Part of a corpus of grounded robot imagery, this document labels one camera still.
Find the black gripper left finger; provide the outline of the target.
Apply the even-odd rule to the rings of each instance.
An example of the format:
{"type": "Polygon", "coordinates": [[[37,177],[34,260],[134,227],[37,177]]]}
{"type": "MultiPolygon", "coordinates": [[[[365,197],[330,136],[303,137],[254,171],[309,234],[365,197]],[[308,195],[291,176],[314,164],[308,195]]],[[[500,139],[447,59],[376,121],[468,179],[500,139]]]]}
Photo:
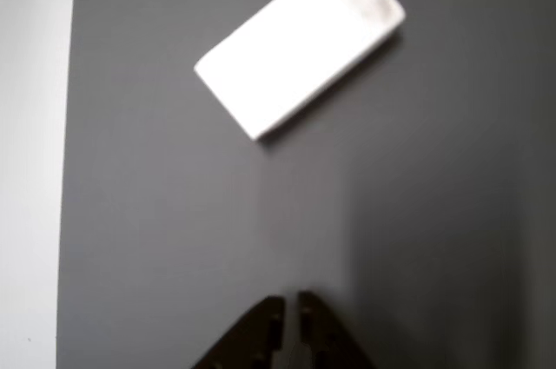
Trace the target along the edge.
{"type": "Polygon", "coordinates": [[[268,296],[247,310],[193,368],[271,368],[282,349],[286,301],[268,296]]]}

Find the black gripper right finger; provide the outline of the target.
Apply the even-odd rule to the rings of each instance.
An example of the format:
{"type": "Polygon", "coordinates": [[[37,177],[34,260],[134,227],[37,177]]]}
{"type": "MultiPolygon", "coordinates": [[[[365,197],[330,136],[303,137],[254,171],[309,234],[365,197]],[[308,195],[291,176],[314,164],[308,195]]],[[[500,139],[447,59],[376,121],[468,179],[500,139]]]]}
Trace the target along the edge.
{"type": "Polygon", "coordinates": [[[311,352],[313,368],[374,369],[355,338],[318,295],[298,293],[301,343],[311,352]]]}

